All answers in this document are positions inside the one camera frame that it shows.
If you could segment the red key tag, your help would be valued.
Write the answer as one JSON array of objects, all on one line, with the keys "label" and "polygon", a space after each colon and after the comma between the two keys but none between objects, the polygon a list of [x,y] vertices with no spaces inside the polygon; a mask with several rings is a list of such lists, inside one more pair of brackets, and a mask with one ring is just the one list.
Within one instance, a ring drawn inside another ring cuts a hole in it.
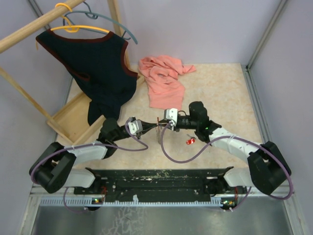
[{"label": "red key tag", "polygon": [[186,141],[187,145],[193,144],[196,141],[195,138],[190,138],[189,140]]}]

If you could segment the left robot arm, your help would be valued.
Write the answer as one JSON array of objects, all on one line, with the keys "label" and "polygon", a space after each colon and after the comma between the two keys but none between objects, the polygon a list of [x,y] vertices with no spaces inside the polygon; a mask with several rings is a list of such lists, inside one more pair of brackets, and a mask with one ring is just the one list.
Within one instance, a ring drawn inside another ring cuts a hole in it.
[{"label": "left robot arm", "polygon": [[65,147],[59,142],[50,144],[29,170],[31,181],[48,193],[55,193],[63,187],[81,187],[96,194],[102,188],[91,170],[75,170],[77,164],[111,157],[116,150],[142,152],[149,147],[140,137],[158,127],[135,117],[119,126],[113,118],[103,122],[98,139],[94,142]]}]

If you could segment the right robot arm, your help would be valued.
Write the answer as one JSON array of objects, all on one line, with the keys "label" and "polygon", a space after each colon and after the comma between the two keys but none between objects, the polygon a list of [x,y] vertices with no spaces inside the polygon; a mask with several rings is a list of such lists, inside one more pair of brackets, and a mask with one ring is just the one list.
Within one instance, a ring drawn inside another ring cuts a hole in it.
[{"label": "right robot arm", "polygon": [[177,131],[193,130],[205,147],[216,147],[239,158],[246,168],[231,168],[219,180],[219,190],[231,193],[235,187],[256,187],[261,193],[271,196],[285,181],[289,184],[288,199],[293,193],[291,169],[282,156],[278,146],[268,141],[256,143],[243,139],[227,131],[212,121],[201,101],[189,104],[189,114],[180,115],[178,109],[164,111],[165,129]]}]

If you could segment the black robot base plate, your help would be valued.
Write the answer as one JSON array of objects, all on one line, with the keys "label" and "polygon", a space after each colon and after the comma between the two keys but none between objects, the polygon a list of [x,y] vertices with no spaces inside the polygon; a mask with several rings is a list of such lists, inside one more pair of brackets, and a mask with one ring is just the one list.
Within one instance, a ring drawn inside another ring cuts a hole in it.
[{"label": "black robot base plate", "polygon": [[246,192],[231,187],[225,169],[93,170],[95,181],[89,188],[75,187],[75,195],[104,195],[106,202],[209,202],[218,194]]}]

